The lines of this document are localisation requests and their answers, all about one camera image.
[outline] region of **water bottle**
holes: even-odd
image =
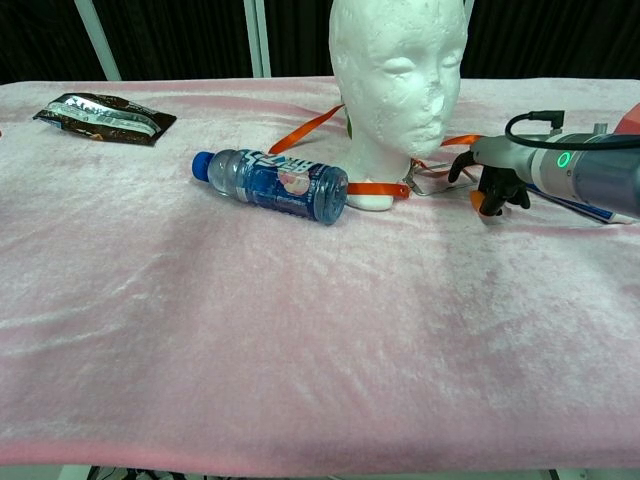
[[[220,194],[264,208],[333,224],[347,201],[347,174],[338,167],[257,150],[200,152],[193,175]]]

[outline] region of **orange ribbon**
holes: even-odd
[[[291,132],[289,135],[287,135],[282,140],[278,141],[273,147],[271,147],[269,149],[269,153],[277,155],[278,153],[282,153],[285,150],[291,148],[309,132],[315,130],[324,122],[333,117],[335,113],[342,107],[344,107],[344,104],[337,105],[327,113],[323,113],[322,115],[309,120],[304,125],[296,128],[293,132]],[[480,138],[482,138],[482,135],[462,135],[460,137],[446,139],[444,142],[442,142],[441,146],[446,147],[449,145],[471,145]],[[412,159],[412,161],[418,162],[423,168],[429,170],[429,167],[427,167],[420,160]],[[429,176],[439,177],[447,175],[448,173],[448,171],[433,172],[433,174]],[[409,187],[404,183],[349,183],[347,193],[349,195],[390,195],[392,197],[398,198],[409,198],[410,190]]]

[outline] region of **black curtain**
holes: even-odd
[[[123,80],[250,77],[240,0],[94,0]]]
[[[332,3],[333,0],[265,1],[274,77],[333,75],[328,46]]]
[[[104,79],[73,0],[0,0],[0,84]]]
[[[640,2],[476,0],[462,76],[640,78]]]

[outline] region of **pink fleece blanket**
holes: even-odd
[[[178,120],[153,148],[31,120],[72,91]],[[639,98],[466,80],[449,134],[550,108],[613,128]],[[0,464],[640,466],[639,225],[536,197],[485,224],[456,190],[325,227],[192,179],[197,151],[266,149],[338,102],[331,78],[0,87]],[[292,154],[331,163],[344,123]]]

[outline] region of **green indicator light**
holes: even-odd
[[[571,154],[569,152],[563,152],[563,154],[558,157],[558,166],[560,168],[566,168],[570,161]]]

